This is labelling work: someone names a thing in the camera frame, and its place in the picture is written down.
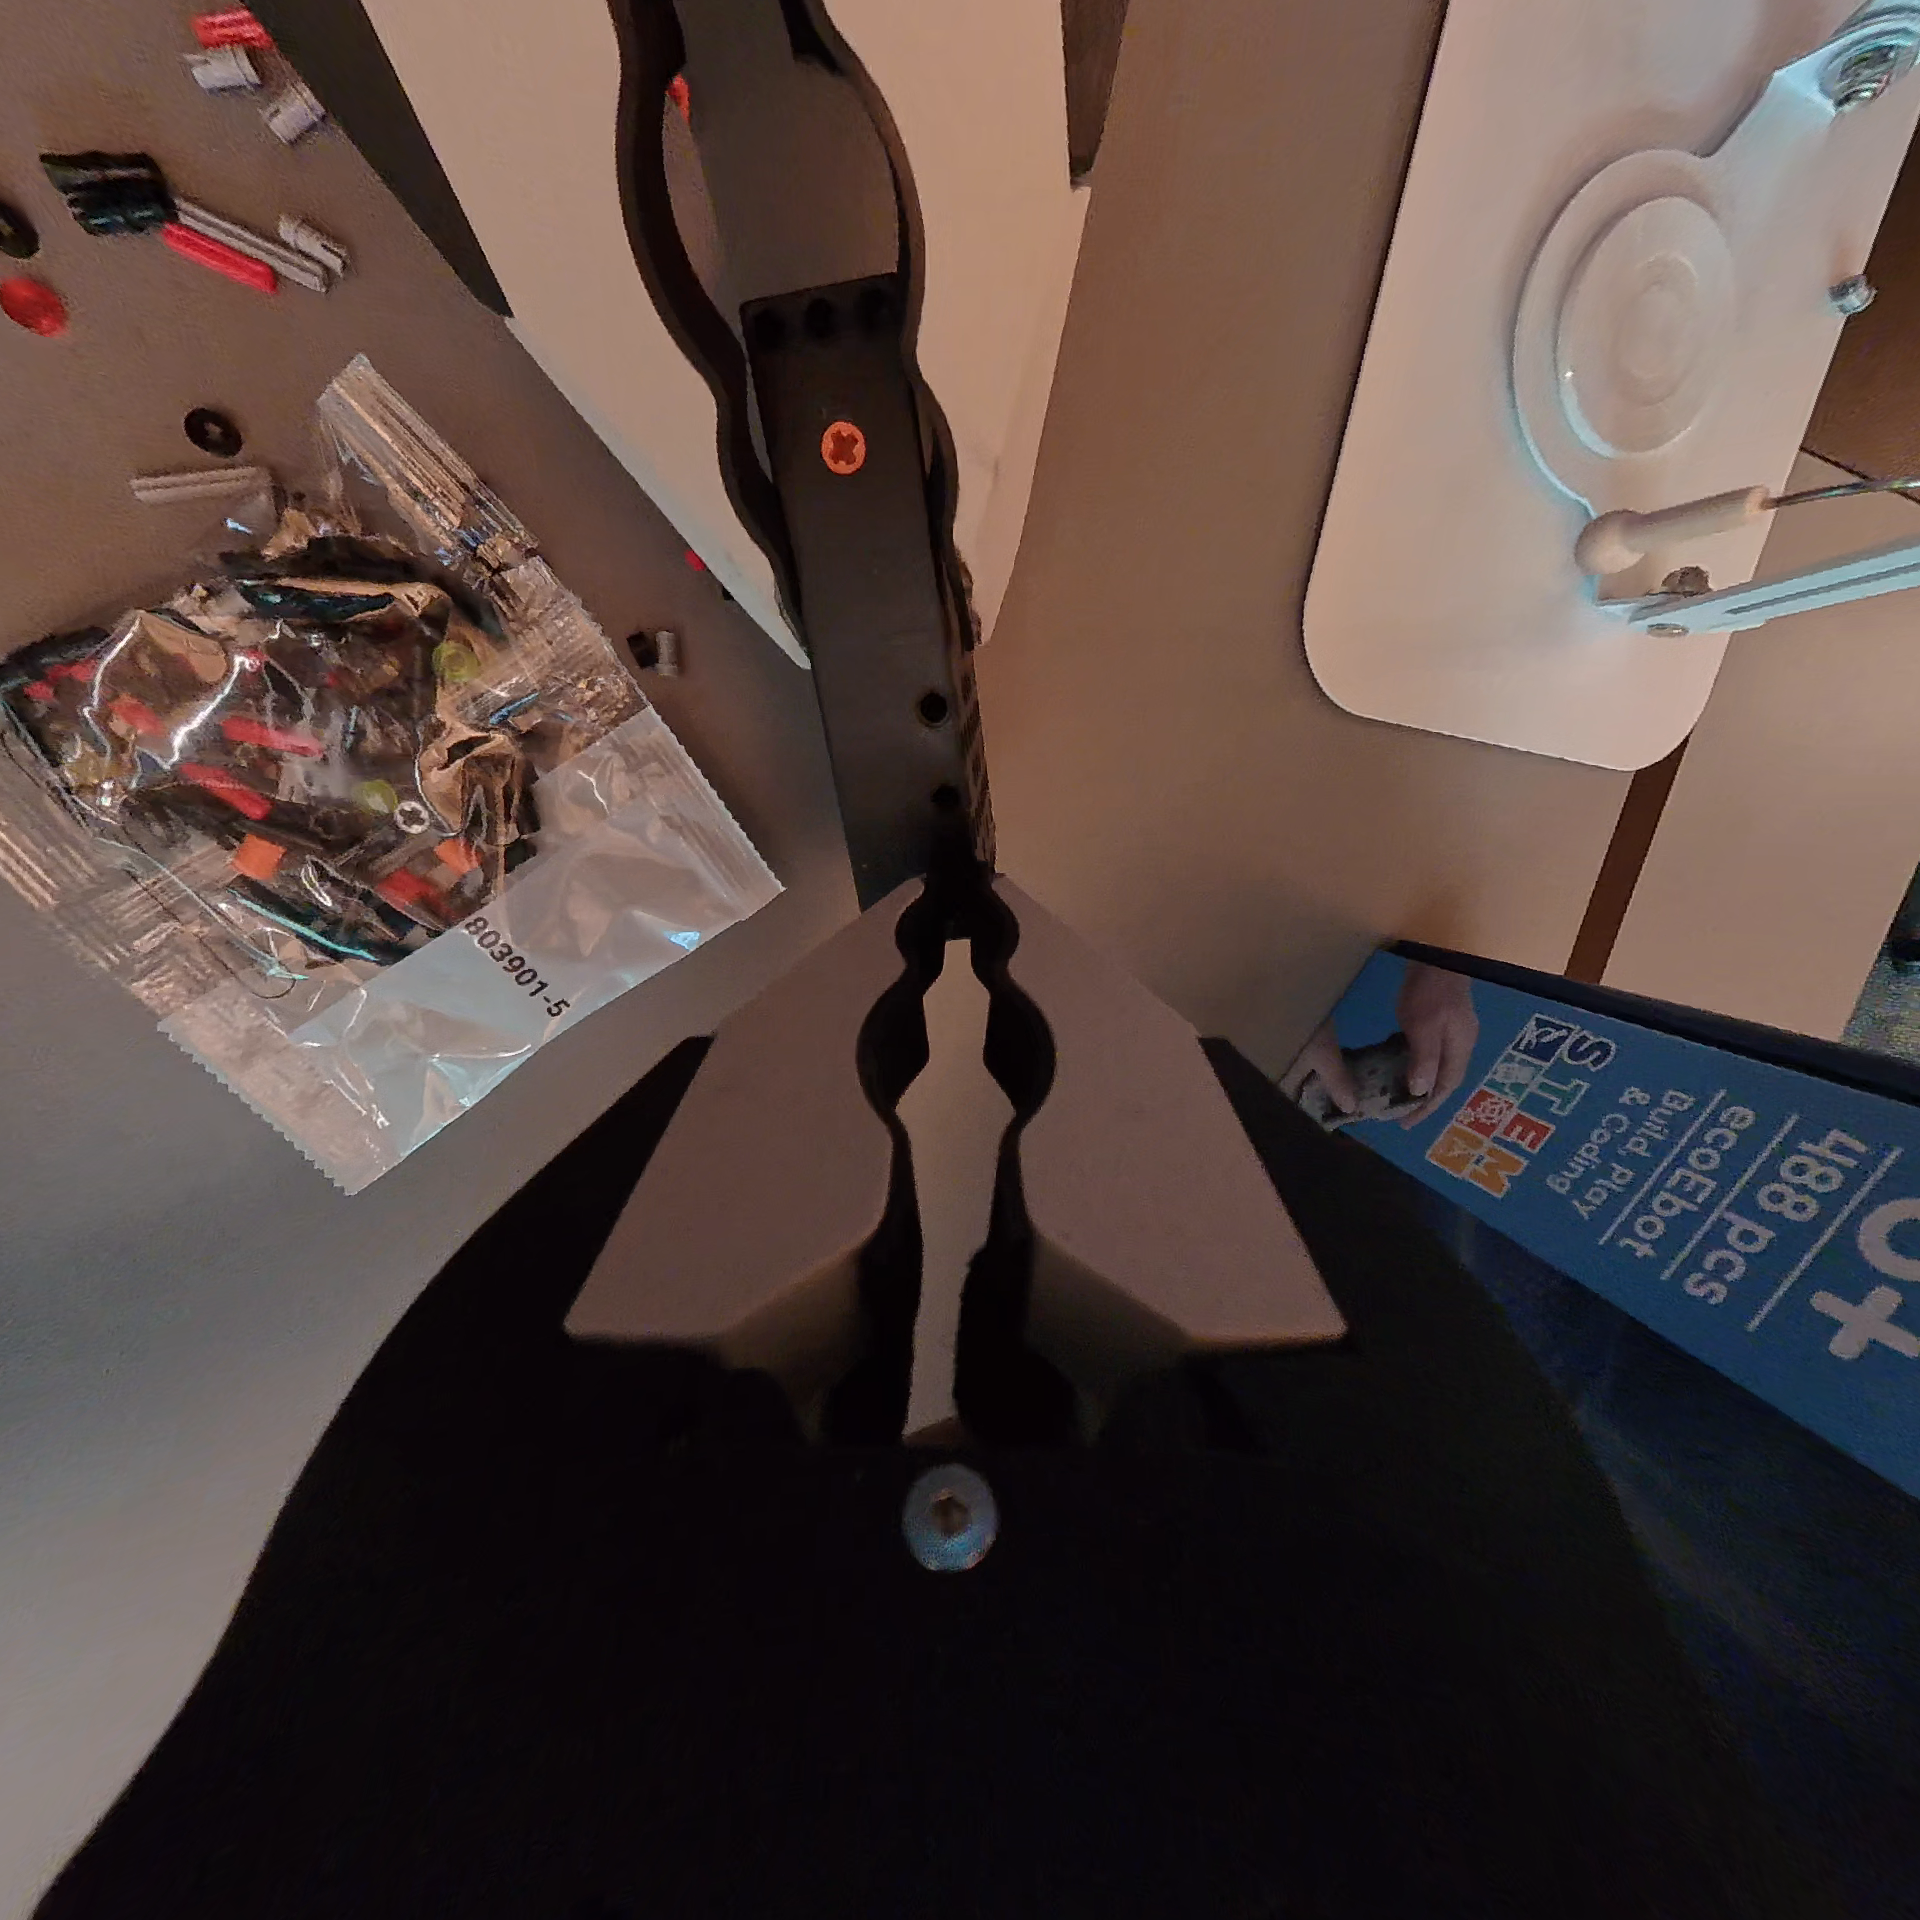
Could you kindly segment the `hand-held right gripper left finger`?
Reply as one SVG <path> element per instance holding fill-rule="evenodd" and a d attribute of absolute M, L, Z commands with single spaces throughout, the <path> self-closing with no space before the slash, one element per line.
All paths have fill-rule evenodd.
<path fill-rule="evenodd" d="M 905 1435 L 924 1232 L 898 1107 L 946 905 L 895 887 L 721 1021 L 570 1336 L 764 1374 L 835 1445 Z"/>

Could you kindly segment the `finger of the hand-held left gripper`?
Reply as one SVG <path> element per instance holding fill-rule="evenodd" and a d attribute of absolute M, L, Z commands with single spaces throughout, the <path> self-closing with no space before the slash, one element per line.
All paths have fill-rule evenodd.
<path fill-rule="evenodd" d="M 675 211 L 675 5 L 278 5 L 276 45 L 746 615 L 810 665 L 743 343 Z"/>
<path fill-rule="evenodd" d="M 894 173 L 908 366 L 934 423 L 934 513 L 980 645 L 1023 537 L 1117 76 L 1119 5 L 825 1 L 799 13 Z"/>

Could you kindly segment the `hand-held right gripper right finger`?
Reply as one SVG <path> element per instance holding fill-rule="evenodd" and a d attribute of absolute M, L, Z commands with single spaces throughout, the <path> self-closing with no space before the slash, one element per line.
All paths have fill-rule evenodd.
<path fill-rule="evenodd" d="M 959 1422 L 1074 1445 L 1189 1359 L 1347 1334 L 1194 1027 L 1009 877 L 966 908 L 1011 1107 L 959 1302 Z"/>

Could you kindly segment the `black battery box block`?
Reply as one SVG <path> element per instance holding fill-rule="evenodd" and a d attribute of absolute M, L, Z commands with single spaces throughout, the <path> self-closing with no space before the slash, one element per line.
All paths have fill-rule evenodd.
<path fill-rule="evenodd" d="M 905 276 L 743 305 L 799 635 L 862 910 L 991 862 L 991 791 L 943 476 L 905 353 Z"/>

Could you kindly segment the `grey desk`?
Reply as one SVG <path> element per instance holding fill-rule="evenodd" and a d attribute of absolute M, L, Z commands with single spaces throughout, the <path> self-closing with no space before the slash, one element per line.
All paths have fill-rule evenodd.
<path fill-rule="evenodd" d="M 998 849 L 1204 1033 L 1279 1068 L 1378 937 L 1559 971 L 1628 776 L 1378 727 L 1301 608 L 1442 5 L 1131 5 L 1012 583 L 980 662 Z M 179 73 L 179 5 L 21 5 L 4 192 L 41 149 L 220 160 L 353 280 L 262 302 L 49 238 L 6 333 L 4 632 L 121 608 L 181 539 L 134 471 L 231 409 L 293 459 L 354 351 L 614 635 L 678 623 L 675 732 L 785 881 L 343 1196 L 4 887 L 4 1915 L 177 1717 L 299 1470 L 453 1248 L 655 1060 L 855 912 L 803 671 L 339 134 L 270 156 Z"/>

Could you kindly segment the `light grey axle rod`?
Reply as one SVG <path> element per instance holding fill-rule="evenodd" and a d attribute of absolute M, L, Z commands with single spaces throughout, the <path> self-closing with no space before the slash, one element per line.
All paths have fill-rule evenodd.
<path fill-rule="evenodd" d="M 233 253 L 270 267 L 278 278 L 293 280 L 309 292 L 327 295 L 334 286 L 334 269 L 311 253 L 287 247 L 260 231 L 235 223 L 190 199 L 177 199 L 177 216 L 182 229 L 217 241 Z"/>

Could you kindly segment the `red axle rod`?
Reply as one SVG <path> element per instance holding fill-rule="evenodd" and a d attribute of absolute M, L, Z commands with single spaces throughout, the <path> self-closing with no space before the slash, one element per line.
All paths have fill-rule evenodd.
<path fill-rule="evenodd" d="M 222 276 L 235 286 L 250 287 L 251 292 L 276 297 L 282 287 L 282 276 L 276 275 L 274 265 L 242 252 L 241 247 L 231 247 L 228 241 L 209 236 L 204 231 L 190 229 L 181 221 L 169 221 L 158 229 L 162 244 L 179 257 L 190 260 L 193 265 Z"/>

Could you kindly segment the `blue toy kit box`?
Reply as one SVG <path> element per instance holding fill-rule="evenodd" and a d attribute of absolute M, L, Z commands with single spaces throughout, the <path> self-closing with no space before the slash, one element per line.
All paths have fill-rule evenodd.
<path fill-rule="evenodd" d="M 1842 1908 L 1916 1915 L 1916 1069 L 1383 949 L 1279 1086 L 1565 1398 Z"/>

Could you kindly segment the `white book stand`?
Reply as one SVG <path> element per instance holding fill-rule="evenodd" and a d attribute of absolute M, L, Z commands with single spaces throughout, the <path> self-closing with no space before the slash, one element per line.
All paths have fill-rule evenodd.
<path fill-rule="evenodd" d="M 1758 583 L 1778 513 L 1607 580 L 1572 553 L 1790 492 L 1916 44 L 1916 5 L 1447 7 L 1302 601 L 1332 703 L 1636 773 L 1729 638 L 1916 587 L 1916 534 Z"/>

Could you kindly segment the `clear bag of building parts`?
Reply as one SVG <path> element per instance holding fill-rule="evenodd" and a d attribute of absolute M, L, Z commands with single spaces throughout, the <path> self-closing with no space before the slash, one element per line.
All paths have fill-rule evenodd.
<path fill-rule="evenodd" d="M 533 532 L 359 353 L 321 471 L 4 659 L 4 877 L 343 1193 L 781 893 Z"/>

